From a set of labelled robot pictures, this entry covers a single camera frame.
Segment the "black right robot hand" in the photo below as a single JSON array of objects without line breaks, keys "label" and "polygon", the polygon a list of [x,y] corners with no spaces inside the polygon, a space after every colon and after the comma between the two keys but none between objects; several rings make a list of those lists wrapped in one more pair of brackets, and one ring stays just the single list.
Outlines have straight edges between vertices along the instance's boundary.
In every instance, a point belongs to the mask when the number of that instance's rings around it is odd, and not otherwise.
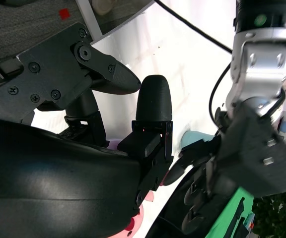
[{"label": "black right robot hand", "polygon": [[[0,238],[107,238],[124,230],[173,162],[164,76],[140,81],[75,23],[0,66]],[[138,93],[113,150],[93,91]]]}]

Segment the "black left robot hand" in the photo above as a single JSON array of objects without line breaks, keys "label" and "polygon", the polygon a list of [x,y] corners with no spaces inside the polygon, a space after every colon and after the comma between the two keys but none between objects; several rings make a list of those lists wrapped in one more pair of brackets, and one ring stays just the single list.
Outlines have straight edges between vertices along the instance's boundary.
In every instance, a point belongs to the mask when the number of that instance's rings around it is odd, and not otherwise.
[{"label": "black left robot hand", "polygon": [[286,192],[286,143],[269,116],[259,116],[245,103],[221,134],[181,149],[164,185],[178,180],[188,166],[196,168],[184,196],[188,207],[184,235],[206,235],[242,188],[254,197]]}]

